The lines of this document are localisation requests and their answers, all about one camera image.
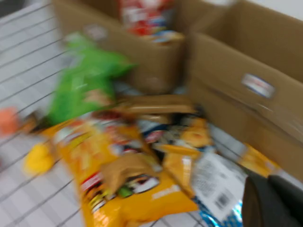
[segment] snack package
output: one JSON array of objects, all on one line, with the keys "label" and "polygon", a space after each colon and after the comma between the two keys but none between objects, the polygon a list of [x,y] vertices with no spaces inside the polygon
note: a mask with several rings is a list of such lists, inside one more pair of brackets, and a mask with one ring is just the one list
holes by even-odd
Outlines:
[{"label": "snack package", "polygon": [[151,35],[171,24],[174,0],[120,0],[126,29],[136,35]]},{"label": "snack package", "polygon": [[[74,175],[88,227],[125,227],[197,209],[162,170],[134,122],[114,111],[97,111],[44,132]],[[134,164],[135,158],[128,164],[129,154],[138,155],[140,163]],[[116,172],[108,169],[111,164]],[[108,176],[119,180],[113,183]]]},{"label": "snack package", "polygon": [[158,145],[170,144],[201,152],[214,152],[214,144],[210,137],[207,121],[201,111],[189,114],[174,114],[173,124],[169,125],[163,135],[153,143],[153,148]]},{"label": "snack package", "polygon": [[153,35],[142,36],[142,38],[156,44],[167,45],[174,42],[182,42],[185,36],[175,31],[160,31]]},{"label": "snack package", "polygon": [[194,199],[209,227],[242,227],[242,198],[247,175],[235,163],[213,153],[196,162]]},{"label": "snack package", "polygon": [[124,56],[99,50],[77,33],[68,36],[68,46],[74,60],[70,68],[62,71],[55,90],[47,116],[52,125],[111,107],[115,104],[111,79],[133,67]]},{"label": "snack package", "polygon": [[201,156],[201,152],[172,145],[159,145],[157,150],[165,154],[163,167],[172,174],[189,197],[193,198],[195,193],[191,187],[191,178],[194,162]]},{"label": "snack package", "polygon": [[254,149],[252,146],[246,146],[246,152],[238,161],[240,165],[264,177],[268,177],[271,174],[276,174],[281,169],[277,163],[268,159],[265,155]]}]

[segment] white floor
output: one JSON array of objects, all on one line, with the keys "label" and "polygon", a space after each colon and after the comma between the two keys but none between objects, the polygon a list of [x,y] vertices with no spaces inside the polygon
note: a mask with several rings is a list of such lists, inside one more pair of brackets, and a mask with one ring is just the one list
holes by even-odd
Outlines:
[{"label": "white floor", "polygon": [[[51,6],[39,3],[0,19],[0,108],[15,106],[21,116],[37,108],[47,109],[67,55]],[[124,84],[118,92],[136,94]],[[220,129],[211,126],[218,149],[237,159],[245,148]],[[25,155],[36,138],[15,135],[0,140],[0,227],[82,227],[79,204],[59,160],[43,176],[22,172]],[[144,227],[201,227],[198,212],[169,215]]]}]

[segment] orange snack bag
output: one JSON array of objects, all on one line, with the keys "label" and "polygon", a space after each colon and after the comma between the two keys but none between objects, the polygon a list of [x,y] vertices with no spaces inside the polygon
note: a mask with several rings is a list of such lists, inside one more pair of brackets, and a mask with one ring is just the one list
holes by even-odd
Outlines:
[{"label": "orange snack bag", "polygon": [[[150,222],[164,215],[197,210],[162,171],[131,118],[112,111],[91,112],[47,129],[44,134],[53,138],[74,175],[88,227],[125,227],[130,222]],[[131,177],[117,192],[110,192],[102,165],[125,153],[141,155],[156,175]]]},{"label": "orange snack bag", "polygon": [[252,146],[246,146],[247,151],[238,161],[240,165],[264,177],[268,177],[268,175],[274,174],[281,169],[277,163],[271,161],[265,155],[254,149]]},{"label": "orange snack bag", "polygon": [[191,187],[194,161],[203,153],[174,145],[156,145],[156,149],[165,153],[163,167],[172,174],[190,197],[194,197],[195,193]]}]

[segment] yellow object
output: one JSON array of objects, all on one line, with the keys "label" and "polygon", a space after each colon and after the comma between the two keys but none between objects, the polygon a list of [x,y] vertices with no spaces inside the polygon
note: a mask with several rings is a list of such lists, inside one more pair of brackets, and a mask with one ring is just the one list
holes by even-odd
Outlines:
[{"label": "yellow object", "polygon": [[24,170],[29,174],[44,174],[54,165],[54,158],[47,144],[36,144],[25,158]]},{"label": "yellow object", "polygon": [[238,163],[264,177],[276,173],[281,168],[250,145],[247,145],[247,151]]},{"label": "yellow object", "polygon": [[202,153],[198,150],[174,145],[157,145],[156,149],[166,153],[163,160],[164,168],[172,174],[190,197],[194,197],[195,193],[191,187],[192,171],[194,161]]},{"label": "yellow object", "polygon": [[[161,170],[134,122],[118,113],[86,114],[46,130],[45,135],[53,137],[59,154],[74,175],[87,227],[126,227],[198,209]],[[156,176],[130,179],[113,197],[100,170],[103,164],[125,153],[144,155]]]}]

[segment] open cardboard box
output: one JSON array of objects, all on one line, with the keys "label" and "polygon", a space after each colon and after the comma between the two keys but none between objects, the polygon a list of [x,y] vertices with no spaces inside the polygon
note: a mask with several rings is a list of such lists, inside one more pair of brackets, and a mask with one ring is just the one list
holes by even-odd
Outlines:
[{"label": "open cardboard box", "polygon": [[[180,82],[184,42],[157,45],[125,30],[118,0],[53,0],[63,35],[86,34],[105,50],[117,51],[138,64],[126,81],[148,94],[170,92]],[[201,0],[176,0],[172,30],[188,34],[195,22],[220,7]]]},{"label": "open cardboard box", "polygon": [[303,181],[303,22],[241,0],[204,17],[188,93],[209,119]]}]

